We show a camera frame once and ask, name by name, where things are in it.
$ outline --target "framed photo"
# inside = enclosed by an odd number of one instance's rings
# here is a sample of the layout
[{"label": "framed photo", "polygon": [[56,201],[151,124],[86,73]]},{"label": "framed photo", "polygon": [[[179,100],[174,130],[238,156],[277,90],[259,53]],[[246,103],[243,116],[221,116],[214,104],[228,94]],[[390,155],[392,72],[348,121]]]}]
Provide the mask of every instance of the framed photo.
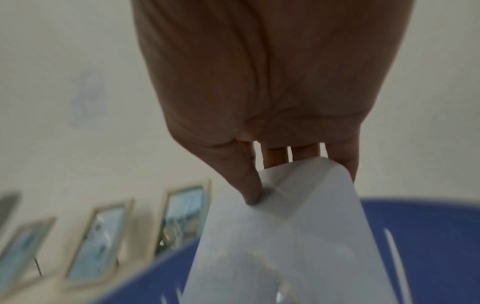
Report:
[{"label": "framed photo", "polygon": [[0,254],[0,297],[16,287],[55,221],[51,217],[17,228]]},{"label": "framed photo", "polygon": [[163,195],[148,248],[148,262],[199,238],[210,207],[211,181],[169,189]]},{"label": "framed photo", "polygon": [[95,208],[74,253],[61,275],[63,288],[108,280],[118,265],[118,253],[134,201]]}]

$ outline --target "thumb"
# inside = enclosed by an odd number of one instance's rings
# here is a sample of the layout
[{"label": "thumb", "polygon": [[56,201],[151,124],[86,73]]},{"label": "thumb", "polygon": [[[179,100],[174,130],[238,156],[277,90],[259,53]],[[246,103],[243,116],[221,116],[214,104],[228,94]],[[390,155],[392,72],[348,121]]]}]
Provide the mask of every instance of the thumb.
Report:
[{"label": "thumb", "polygon": [[237,140],[229,143],[203,146],[183,140],[172,134],[173,138],[190,153],[207,163],[226,181],[237,189],[248,205],[258,203],[262,195],[262,182],[250,156]]}]

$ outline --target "white wall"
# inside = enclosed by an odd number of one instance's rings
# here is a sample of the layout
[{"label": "white wall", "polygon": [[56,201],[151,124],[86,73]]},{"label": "white wall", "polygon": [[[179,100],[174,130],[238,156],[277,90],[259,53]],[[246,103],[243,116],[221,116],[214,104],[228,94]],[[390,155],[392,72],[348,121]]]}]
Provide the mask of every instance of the white wall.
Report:
[{"label": "white wall", "polygon": [[[418,1],[362,129],[360,195],[480,198],[479,17],[477,0]],[[87,72],[103,91],[80,119]],[[169,137],[127,0],[0,1],[0,192],[23,193],[0,247],[19,223],[57,215],[39,256],[54,271],[93,205],[156,209],[164,189],[205,177],[225,183]],[[8,303],[39,303],[50,287]]]}]

